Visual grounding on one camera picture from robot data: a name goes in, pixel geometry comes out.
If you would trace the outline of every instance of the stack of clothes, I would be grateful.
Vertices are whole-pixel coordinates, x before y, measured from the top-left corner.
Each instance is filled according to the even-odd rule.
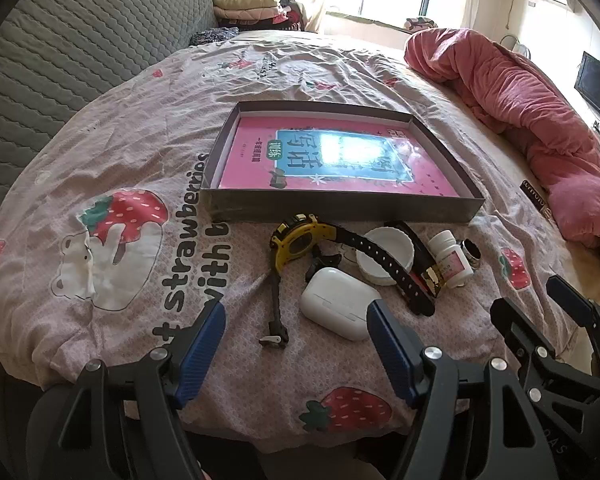
[[[302,14],[291,0],[214,0],[220,27],[244,30],[304,30]]]

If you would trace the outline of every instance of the white jar lid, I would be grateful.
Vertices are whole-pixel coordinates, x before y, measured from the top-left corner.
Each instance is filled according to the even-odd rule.
[[[411,270],[415,250],[411,239],[400,229],[378,227],[371,229],[365,236],[393,256],[407,272]],[[356,251],[356,261],[362,275],[371,283],[375,285],[395,285],[395,280],[389,276],[389,273],[365,253]]]
[[[451,231],[442,231],[429,240],[429,251],[436,257],[440,251],[456,244],[456,238]]]

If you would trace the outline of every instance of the pill bottle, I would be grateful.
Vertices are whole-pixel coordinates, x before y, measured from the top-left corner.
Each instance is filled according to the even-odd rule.
[[[429,250],[449,288],[464,285],[474,274],[451,231],[442,231],[429,241]]]

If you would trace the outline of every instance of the pink book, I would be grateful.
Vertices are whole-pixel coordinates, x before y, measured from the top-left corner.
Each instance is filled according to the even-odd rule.
[[[459,196],[408,129],[312,117],[241,117],[218,188]]]

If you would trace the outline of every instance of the watch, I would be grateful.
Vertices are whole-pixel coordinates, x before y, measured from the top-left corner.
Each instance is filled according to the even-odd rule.
[[[261,344],[284,348],[288,343],[288,331],[280,319],[280,274],[287,262],[304,256],[321,240],[345,244],[378,263],[395,280],[398,290],[409,300],[409,308],[414,314],[432,316],[435,312],[429,295],[383,248],[344,227],[320,222],[313,214],[297,214],[280,224],[269,241],[273,320],[269,322],[269,335],[260,339]]]

